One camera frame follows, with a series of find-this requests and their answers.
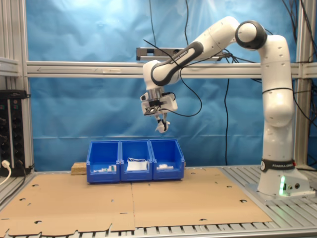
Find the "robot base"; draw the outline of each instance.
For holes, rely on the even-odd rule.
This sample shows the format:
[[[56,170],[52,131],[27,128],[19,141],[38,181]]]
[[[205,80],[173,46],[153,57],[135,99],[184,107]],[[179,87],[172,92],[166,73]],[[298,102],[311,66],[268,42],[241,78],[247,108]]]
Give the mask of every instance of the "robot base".
[[[267,205],[270,201],[277,200],[291,200],[291,199],[300,199],[300,198],[314,198],[316,197],[316,192],[312,188],[310,191],[302,192],[301,194],[294,194],[292,196],[270,196],[258,191],[257,184],[246,184],[246,190],[252,194],[256,200],[260,201],[264,205]]]
[[[297,169],[262,172],[259,184],[248,184],[246,189],[264,204],[272,200],[316,196],[308,178]]]

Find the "power plug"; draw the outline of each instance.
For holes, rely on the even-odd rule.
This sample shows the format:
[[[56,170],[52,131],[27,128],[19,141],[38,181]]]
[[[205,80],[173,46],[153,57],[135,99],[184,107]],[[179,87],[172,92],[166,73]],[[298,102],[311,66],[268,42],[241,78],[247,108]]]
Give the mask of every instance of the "power plug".
[[[3,160],[1,165],[6,168],[7,170],[11,170],[10,168],[10,162],[8,160]]]

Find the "white item in bin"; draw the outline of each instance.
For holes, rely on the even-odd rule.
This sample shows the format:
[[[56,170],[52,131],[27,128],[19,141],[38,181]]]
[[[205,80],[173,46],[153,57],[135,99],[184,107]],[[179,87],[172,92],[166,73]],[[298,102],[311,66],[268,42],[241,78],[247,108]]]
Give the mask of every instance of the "white item in bin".
[[[174,166],[168,166],[167,164],[161,164],[157,167],[157,170],[172,170]]]
[[[148,162],[145,159],[128,158],[127,171],[148,170]]]
[[[94,173],[96,172],[115,172],[117,171],[116,165],[109,165],[108,168],[101,168],[101,170],[94,170]]]

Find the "metal table surface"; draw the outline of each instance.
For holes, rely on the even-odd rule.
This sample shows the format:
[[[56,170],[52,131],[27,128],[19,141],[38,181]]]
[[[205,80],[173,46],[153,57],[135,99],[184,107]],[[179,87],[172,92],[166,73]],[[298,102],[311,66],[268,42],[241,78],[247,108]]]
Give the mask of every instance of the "metal table surface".
[[[105,232],[75,232],[72,235],[60,238],[103,238],[103,237],[317,237],[317,198],[291,199],[288,201],[271,201],[262,204],[248,190],[246,184],[258,183],[260,178],[259,166],[225,166],[217,167],[226,176],[240,186],[242,191],[249,196],[273,222],[241,223],[204,226],[177,226],[177,227],[150,227],[137,228],[135,231],[112,232],[111,228]],[[47,172],[28,175],[27,185],[38,174],[58,174],[70,172]],[[317,182],[317,173],[302,171],[311,182]],[[10,178],[4,186],[0,187],[0,201],[10,191],[15,189],[23,178]],[[49,238],[41,236],[18,236],[16,238]]]

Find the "white cable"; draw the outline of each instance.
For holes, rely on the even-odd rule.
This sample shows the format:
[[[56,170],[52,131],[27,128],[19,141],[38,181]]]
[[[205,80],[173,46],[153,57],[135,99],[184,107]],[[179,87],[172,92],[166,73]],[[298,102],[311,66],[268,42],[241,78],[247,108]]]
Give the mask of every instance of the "white cable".
[[[8,176],[6,177],[6,179],[3,180],[3,181],[0,183],[0,186],[1,186],[2,184],[4,184],[4,183],[10,178],[10,176],[11,176],[10,163],[9,163],[7,160],[4,160],[4,161],[2,161],[1,165],[9,171],[9,174],[8,174]]]

